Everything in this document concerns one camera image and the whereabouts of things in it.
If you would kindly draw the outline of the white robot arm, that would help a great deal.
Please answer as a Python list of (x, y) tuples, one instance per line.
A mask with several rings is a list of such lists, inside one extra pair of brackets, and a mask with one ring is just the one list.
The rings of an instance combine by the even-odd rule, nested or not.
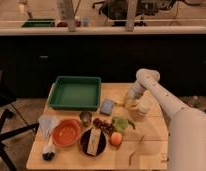
[(206, 113), (188, 106), (159, 84), (160, 73), (141, 68), (126, 99), (148, 90), (170, 118), (167, 171), (206, 171)]

